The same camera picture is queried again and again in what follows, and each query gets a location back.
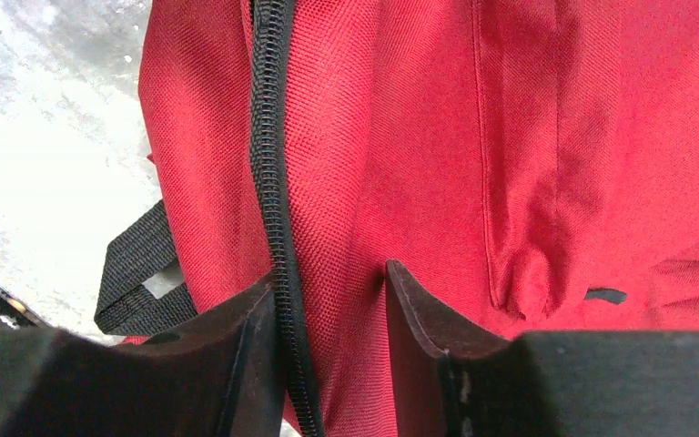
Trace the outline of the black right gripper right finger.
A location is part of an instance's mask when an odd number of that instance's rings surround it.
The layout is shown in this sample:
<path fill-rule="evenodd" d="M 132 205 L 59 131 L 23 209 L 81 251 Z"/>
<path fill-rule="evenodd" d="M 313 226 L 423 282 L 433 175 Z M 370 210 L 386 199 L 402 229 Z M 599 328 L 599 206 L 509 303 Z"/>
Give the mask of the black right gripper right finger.
<path fill-rule="evenodd" d="M 699 436 L 699 332 L 498 337 L 386 267 L 401 436 Z"/>

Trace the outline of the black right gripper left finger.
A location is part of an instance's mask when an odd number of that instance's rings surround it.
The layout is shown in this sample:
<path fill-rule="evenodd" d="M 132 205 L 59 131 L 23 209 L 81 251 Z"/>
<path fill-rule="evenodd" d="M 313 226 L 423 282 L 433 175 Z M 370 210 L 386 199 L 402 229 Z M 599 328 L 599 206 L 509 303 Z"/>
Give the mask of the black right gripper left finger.
<path fill-rule="evenodd" d="M 0 436 L 276 436 L 269 279 L 141 344 L 0 329 Z"/>

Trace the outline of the red backpack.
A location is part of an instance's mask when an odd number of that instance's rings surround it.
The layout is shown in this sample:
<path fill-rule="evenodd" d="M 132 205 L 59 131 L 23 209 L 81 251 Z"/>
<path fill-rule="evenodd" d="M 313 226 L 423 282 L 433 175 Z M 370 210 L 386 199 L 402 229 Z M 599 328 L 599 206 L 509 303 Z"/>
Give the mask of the red backpack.
<path fill-rule="evenodd" d="M 398 433 L 387 264 L 505 340 L 699 332 L 699 1 L 156 1 L 141 344 L 269 279 L 282 419 Z"/>

